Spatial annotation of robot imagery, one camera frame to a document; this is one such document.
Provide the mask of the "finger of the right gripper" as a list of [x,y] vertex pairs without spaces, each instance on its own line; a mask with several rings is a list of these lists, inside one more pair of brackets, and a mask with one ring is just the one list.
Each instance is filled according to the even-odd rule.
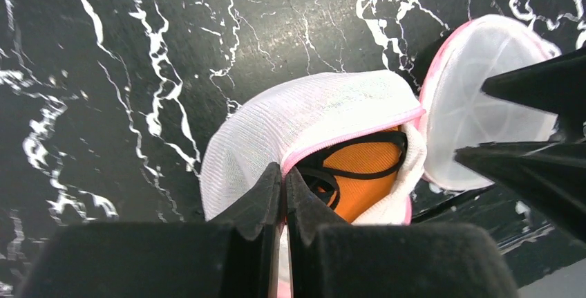
[[558,116],[561,140],[585,141],[585,48],[490,77],[482,91]]
[[454,160],[585,242],[584,142],[490,142],[458,149]]

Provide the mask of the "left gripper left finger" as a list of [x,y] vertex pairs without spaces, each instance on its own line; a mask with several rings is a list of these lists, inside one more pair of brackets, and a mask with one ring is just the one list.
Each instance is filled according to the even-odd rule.
[[275,297],[281,169],[214,219],[91,223],[58,232],[18,297]]

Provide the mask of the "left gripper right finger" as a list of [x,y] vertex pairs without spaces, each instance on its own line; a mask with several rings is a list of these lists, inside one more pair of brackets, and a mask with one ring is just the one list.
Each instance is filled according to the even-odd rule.
[[467,223],[351,225],[285,177],[293,297],[517,297],[495,241]]

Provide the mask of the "orange black bra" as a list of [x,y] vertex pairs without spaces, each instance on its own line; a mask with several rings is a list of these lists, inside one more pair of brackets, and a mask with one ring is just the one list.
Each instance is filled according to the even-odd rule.
[[391,193],[407,150],[396,126],[316,151],[296,168],[309,190],[351,223]]

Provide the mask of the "white round mesh laundry bag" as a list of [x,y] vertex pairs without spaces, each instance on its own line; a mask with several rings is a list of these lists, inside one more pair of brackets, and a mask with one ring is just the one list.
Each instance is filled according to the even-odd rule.
[[400,126],[408,139],[389,195],[352,224],[406,224],[410,193],[425,179],[467,192],[490,181],[454,161],[456,149],[482,142],[546,141],[556,116],[481,93],[489,77],[544,62],[560,50],[524,24],[486,15],[457,28],[440,46],[419,95],[387,71],[319,73],[268,89],[212,136],[200,189],[206,218],[249,191],[271,162],[288,173],[340,142]]

